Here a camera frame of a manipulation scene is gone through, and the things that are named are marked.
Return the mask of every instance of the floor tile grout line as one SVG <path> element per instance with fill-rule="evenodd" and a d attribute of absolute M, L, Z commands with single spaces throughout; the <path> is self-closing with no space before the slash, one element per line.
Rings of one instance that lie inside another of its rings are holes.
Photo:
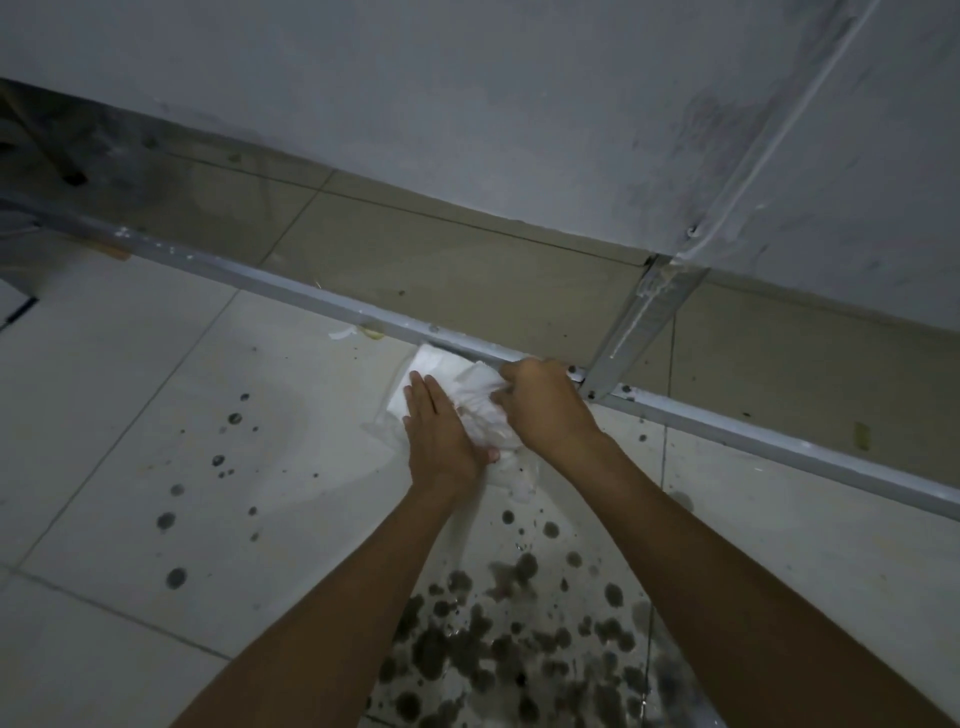
<path fill-rule="evenodd" d="M 294 225 L 296 225 L 297 221 L 301 218 L 301 216 L 303 215 L 303 213 L 306 212 L 306 210 L 307 210 L 311 205 L 313 205 L 313 201 L 317 199 L 317 196 L 318 196 L 319 194 L 320 194 L 320 190 L 319 190 L 319 189 L 316 190 L 316 191 L 313 193 L 313 195 L 310 197 L 310 199 L 306 201 L 306 204 L 305 204 L 303 207 L 300 208 L 300 212 L 298 212 L 296 215 L 294 215 L 294 219 L 290 221 L 290 224 L 289 224 L 286 228 L 283 229 L 283 231 L 280 233 L 280 235 L 278 235 L 278 236 L 276 237 L 276 240 L 274 241 L 274 244 L 273 244 L 272 246 L 270 246 L 270 250 L 268 250 L 267 253 L 266 253 L 263 257 L 260 258 L 260 261 L 259 261 L 256 265 L 253 266 L 254 268 L 259 268 L 260 266 L 262 266 L 264 263 L 267 262 L 267 258 L 269 258 L 271 255 L 274 254 L 274 251 L 276 250 L 276 246 L 278 246 L 278 245 L 280 244 L 280 241 L 281 241 L 284 237 L 286 237 L 286 235 L 287 235 L 287 233 L 290 231 L 290 229 L 291 229 L 292 227 L 294 227 Z"/>
<path fill-rule="evenodd" d="M 332 192 L 332 191 L 330 191 L 330 190 L 328 190 L 328 189 L 321 189 L 321 190 L 319 190 L 319 191 L 322 192 L 324 195 L 330 195 L 331 197 L 340 197 L 340 198 L 343 198 L 344 200 L 353 200 L 354 202 L 358 202 L 358 203 L 367 203 L 368 205 L 376 205 L 376 206 L 378 206 L 378 207 L 386 207 L 387 209 L 395 209 L 395 210 L 397 210 L 397 211 L 399 211 L 399 212 L 408 212 L 408 213 L 410 213 L 411 215 L 418 215 L 419 217 L 425 217 L 425 218 L 427 218 L 427 219 L 429 219 L 429 220 L 439 220 L 439 221 L 444 222 L 444 223 L 449 223 L 450 225 L 462 225 L 464 228 L 471 228 L 471 229 L 473 229 L 473 230 L 478 230 L 478 231 L 483 231 L 483 232 L 492 232 L 492 233 L 495 234 L 495 235 L 503 235 L 503 236 L 505 236 L 505 237 L 512 237 L 514 240 L 523 240 L 523 241 L 528 242 L 528 243 L 534 243 L 534 244 L 536 244 L 536 245 L 542 245 L 542 246 L 545 246 L 545 247 L 547 247 L 547 248 L 553 248 L 553 249 L 558 250 L 558 251 L 567 251 L 568 253 L 575 253 L 575 254 L 577 254 L 577 255 L 587 255 L 588 257 L 595 257 L 595 258 L 599 258 L 600 260 L 607 260 L 607 261 L 610 262 L 610 263 L 619 263 L 620 265 L 630 266 L 631 268 L 639 268 L 639 269 L 645 270 L 646 267 L 647 267 L 645 261 L 642 262 L 642 263 L 631 263 L 631 262 L 628 262 L 628 261 L 626 261 L 626 260 L 620 260 L 620 259 L 615 258 L 615 257 L 607 257 L 606 255 L 598 255 L 597 253 L 587 253 L 586 251 L 578 251 L 578 250 L 576 250 L 576 249 L 574 249 L 574 248 L 565 248 L 564 246 L 562 246 L 562 245 L 557 245 L 556 243 L 544 243 L 542 240 L 534 240 L 534 239 L 531 238 L 531 237 L 523 237 L 523 235 L 516 235 L 516 234 L 514 234 L 514 233 L 512 233 L 512 232 L 495 231 L 495 230 L 491 230 L 490 228 L 482 228 L 482 227 L 480 227 L 479 225 L 472 225 L 471 223 L 462 223 L 462 222 L 458 222 L 458 221 L 456 221 L 456 220 L 450 220 L 449 218 L 440 217 L 440 216 L 438 216 L 438 215 L 431 215 L 431 214 L 429 214 L 429 213 L 427 213 L 427 212 L 419 212 L 419 211 L 417 211 L 417 210 L 406 209 L 405 207 L 398 207 L 398 206 L 396 206 L 396 205 L 387 205 L 386 203 L 375 202 L 375 201 L 373 201 L 373 200 L 368 200 L 368 199 L 363 198 L 363 197 L 353 197 L 352 195 L 345 195 L 343 192 Z M 561 232 L 561 234 L 563 234 L 563 235 L 569 235 L 569 234 L 573 234 L 573 233 L 570 233 L 570 232 Z M 621 245 L 621 246 L 619 246 L 619 247 L 621 247 L 621 248 L 626 248 L 627 250 L 634 250 L 633 248 L 628 248 L 628 247 L 625 246 L 625 245 Z"/>
<path fill-rule="evenodd" d="M 197 339 L 193 342 L 193 344 L 190 345 L 190 348 L 189 348 L 189 349 L 187 350 L 187 352 L 180 358 L 180 361 L 178 361 L 177 364 L 174 365 L 173 369 L 170 371 L 170 374 L 168 374 L 168 375 L 163 379 L 163 381 L 160 382 L 159 386 L 157 386 L 157 388 L 154 390 L 154 393 L 150 395 L 150 398 L 147 399 L 147 401 L 144 403 L 144 405 L 143 405 L 142 407 L 140 407 L 140 409 L 137 411 L 136 415 L 133 416 L 133 418 L 130 420 L 130 422 L 127 424 L 127 426 L 123 428 L 123 431 L 119 434 L 119 436 L 117 436 L 117 439 L 113 441 L 113 444 L 110 445 L 110 447 L 107 449 L 107 452 L 105 452 L 105 453 L 103 454 L 103 456 L 102 456 L 99 460 L 97 460 L 96 465 L 94 465 L 94 466 L 93 466 L 93 469 L 86 475 L 86 477 L 84 478 L 84 480 L 83 480 L 83 481 L 81 482 L 81 484 L 78 486 L 77 490 L 75 490 L 75 491 L 73 492 L 73 494 L 71 494 L 71 496 L 66 500 L 66 502 L 63 504 L 63 506 L 60 508 L 60 510 L 57 511 L 57 514 L 54 516 L 54 518 L 47 524 L 47 527 L 43 529 L 43 532 L 42 532 L 38 537 L 36 537 L 36 539 L 34 540 L 34 542 L 31 544 L 30 548 L 28 548 L 27 551 L 26 551 L 26 553 L 24 553 L 23 556 L 16 562 L 16 565 L 14 566 L 15 569 L 20 569 L 21 567 L 23 567 L 24 564 L 27 563 L 27 559 L 30 558 L 31 554 L 33 554 L 33 552 L 34 552 L 34 550 L 36 549 L 36 547 L 39 546 L 40 542 L 43 541 L 43 539 L 46 537 L 46 535 L 47 535 L 48 533 L 50 533 L 50 531 L 53 529 L 53 527 L 54 527 L 54 525 L 57 523 L 57 521 L 60 520 L 60 516 L 62 516 L 64 513 L 66 513 L 67 508 L 70 507 L 70 504 L 71 504 L 71 503 L 74 501 L 74 499 L 80 494 L 80 492 L 84 489 L 84 487 L 85 487 L 86 484 L 90 481 L 90 479 L 97 473 L 97 471 L 100 470 L 100 467 L 101 467 L 105 462 L 107 462 L 107 458 L 110 457 L 110 454 L 113 453 L 113 451 L 114 451 L 114 450 L 116 449 L 116 447 L 120 444 L 120 442 L 124 439 L 124 437 L 127 436 L 127 433 L 131 430 L 131 428 L 133 427 L 133 425 L 136 424 L 136 421 L 140 419 L 141 415 L 143 415 L 143 413 L 147 411 L 147 407 L 149 407 L 149 406 L 151 405 L 151 403 L 154 401 L 154 399 L 156 399 L 156 396 L 160 393 L 160 390 L 162 390 L 163 387 L 166 386 L 167 382 L 170 381 L 170 379 L 173 377 L 173 375 L 177 373 L 177 371 L 178 371 L 178 370 L 180 369 L 180 367 L 183 365 L 183 362 L 186 361 L 186 358 L 187 358 L 191 353 L 193 353 L 193 350 L 197 348 L 197 345 L 200 344 L 200 342 L 204 339 L 204 337 L 206 336 L 207 332 L 210 331 L 210 329 L 213 327 L 213 325 L 217 323 L 217 320 L 223 315 L 224 311 L 226 311 L 226 310 L 228 309 L 229 305 L 230 305 L 231 303 L 233 303 L 233 299 L 235 299 L 235 298 L 237 297 L 237 294 L 238 294 L 238 293 L 240 293 L 240 289 L 239 289 L 239 288 L 238 288 L 238 289 L 235 289 L 235 290 L 233 291 L 233 293 L 230 295 L 230 298 L 228 299 L 227 303 L 224 304 L 223 308 L 221 308 L 221 309 L 217 312 L 217 314 L 210 320 L 210 323 L 207 324 L 207 325 L 204 327 L 204 330 L 201 331 L 200 336 L 198 336 Z"/>
<path fill-rule="evenodd" d="M 36 574 L 30 573 L 29 571 L 24 571 L 23 569 L 13 569 L 12 574 L 14 576 L 20 576 L 21 578 L 26 579 L 27 581 L 31 581 L 35 584 L 45 587 L 46 589 L 50 589 L 54 592 L 58 592 L 60 594 L 69 596 L 73 599 L 76 599 L 77 601 L 82 602 L 83 604 L 87 604 L 88 606 L 96 607 L 97 609 L 107 612 L 108 614 L 114 615 L 115 617 L 119 617 L 120 619 L 125 619 L 128 622 L 144 627 L 145 629 L 149 629 L 151 632 L 156 632 L 157 634 L 163 635 L 164 637 L 169 637 L 171 640 L 176 640 L 177 642 L 181 644 L 185 644 L 188 647 L 193 647 L 194 649 L 198 649 L 207 655 L 212 655 L 213 657 L 219 657 L 221 660 L 226 660 L 227 662 L 230 662 L 233 659 L 229 655 L 225 655 L 223 652 L 215 650 L 212 647 L 207 647 L 205 644 L 194 642 L 193 640 L 190 640 L 190 639 L 187 639 L 186 637 L 178 635 L 176 632 L 171 632 L 168 629 L 159 627 L 156 624 L 151 624 L 148 621 L 134 617 L 133 615 L 129 615 L 126 612 L 121 612 L 119 609 L 115 609 L 107 604 L 104 604 L 103 602 L 97 601 L 96 599 L 92 599 L 88 596 L 78 594 L 77 592 L 74 592 L 70 589 L 62 587 L 59 584 L 55 584 L 49 579 L 44 579 L 42 576 L 37 576 Z"/>

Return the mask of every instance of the white floor tile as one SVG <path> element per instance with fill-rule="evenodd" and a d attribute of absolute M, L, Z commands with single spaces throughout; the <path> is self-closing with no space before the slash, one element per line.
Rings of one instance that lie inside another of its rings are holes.
<path fill-rule="evenodd" d="M 399 209 L 419 212 L 431 217 L 439 217 L 442 220 L 449 220 L 453 223 L 463 223 L 484 230 L 503 232 L 508 235 L 523 237 L 528 240 L 536 240 L 539 243 L 553 245 L 558 248 L 566 248 L 570 251 L 588 253 L 590 255 L 600 255 L 610 260 L 618 260 L 623 263 L 633 265 L 643 265 L 647 257 L 651 255 L 649 251 L 640 248 L 627 248 L 615 243 L 607 243 L 602 240 L 594 240 L 581 235 L 570 235 L 565 232 L 539 228 L 536 225 L 521 223 L 519 220 L 507 220 L 503 217 L 488 215 L 485 212 L 478 212 L 467 207 L 451 205 L 432 197 L 419 195 L 416 192 L 410 192 L 402 187 L 394 187 L 391 184 L 375 182 L 364 177 L 351 175 L 349 172 L 337 171 L 324 185 L 324 192 L 351 197 L 355 200 L 367 200 L 372 203 L 380 203 Z"/>
<path fill-rule="evenodd" d="M 33 276 L 39 303 L 0 333 L 0 560 L 11 564 L 233 293 L 46 233 L 19 244 L 30 249 L 24 267 L 42 268 L 42 275 Z"/>
<path fill-rule="evenodd" d="M 960 336 L 705 284 L 675 341 L 672 397 L 960 486 Z"/>
<path fill-rule="evenodd" d="M 6 728 L 165 728 L 225 664 L 20 576 L 0 595 Z"/>
<path fill-rule="evenodd" d="M 636 266 L 321 192 L 265 266 L 488 341 L 592 359 Z"/>
<path fill-rule="evenodd" d="M 664 483 L 960 718 L 960 523 L 675 430 Z"/>

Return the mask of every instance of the tile floor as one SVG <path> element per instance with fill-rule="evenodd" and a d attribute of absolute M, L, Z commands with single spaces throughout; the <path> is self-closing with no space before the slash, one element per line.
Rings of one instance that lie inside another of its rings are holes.
<path fill-rule="evenodd" d="M 400 497 L 402 460 L 362 424 L 411 347 L 334 339 L 338 322 L 148 261 L 50 237 L 31 242 L 54 261 L 42 306 L 0 334 L 0 398 L 13 413 L 0 438 L 0 722 L 166 725 Z M 960 717 L 952 689 L 960 523 L 594 413 L 651 476 L 686 494 L 698 517 Z M 216 455 L 225 458 L 218 467 Z M 173 524 L 161 530 L 165 514 Z M 537 601 L 485 596 L 489 564 L 528 551 L 540 566 Z M 581 567 L 567 562 L 570 551 Z M 532 502 L 491 488 L 451 521 L 418 584 L 431 607 L 429 585 L 458 567 L 474 583 L 468 608 L 481 604 L 496 634 L 514 621 L 529 631 L 565 627 L 571 669 L 598 668 L 604 652 L 621 670 L 649 658 L 647 725 L 683 725 L 701 710 L 682 657 L 658 621 L 650 630 L 642 586 L 549 469 Z M 176 568 L 187 579 L 172 590 L 166 575 Z M 608 583 L 623 590 L 622 607 L 604 598 Z M 633 645 L 611 650 L 581 637 L 575 626 L 586 616 L 617 619 Z M 405 655 L 396 657 L 402 664 Z M 684 689 L 661 695 L 663 670 Z M 548 705 L 556 677 L 530 672 L 530 691 Z M 405 725 L 393 701 L 416 679 L 377 685 L 365 725 Z M 416 689 L 427 713 L 463 687 L 451 670 Z M 639 695 L 623 687 L 621 698 L 635 707 L 627 701 Z M 515 704 L 509 691 L 474 696 L 458 724 L 511 725 Z"/>

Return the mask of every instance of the beige wall tile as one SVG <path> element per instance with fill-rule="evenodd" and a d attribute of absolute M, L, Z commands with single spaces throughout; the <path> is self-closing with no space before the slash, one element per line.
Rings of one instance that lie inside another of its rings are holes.
<path fill-rule="evenodd" d="M 320 193 L 265 267 L 539 356 L 589 363 L 641 270 Z"/>
<path fill-rule="evenodd" d="M 705 284 L 677 314 L 671 394 L 960 485 L 960 336 Z"/>
<path fill-rule="evenodd" d="M 536 240 L 546 245 L 555 245 L 571 251 L 600 255 L 610 260 L 619 260 L 624 263 L 643 265 L 650 255 L 640 248 L 627 248 L 615 243 L 594 240 L 580 235 L 570 235 L 565 232 L 539 228 L 528 225 L 519 220 L 508 220 L 496 215 L 488 215 L 467 207 L 451 205 L 432 197 L 409 192 L 401 187 L 394 187 L 383 182 L 375 182 L 364 177 L 351 175 L 349 172 L 337 171 L 330 181 L 324 185 L 324 192 L 331 192 L 357 200 L 367 200 L 381 205 L 399 207 L 400 209 L 419 212 L 432 217 L 439 217 L 454 223 L 473 225 L 484 230 L 503 232 L 508 235 Z"/>

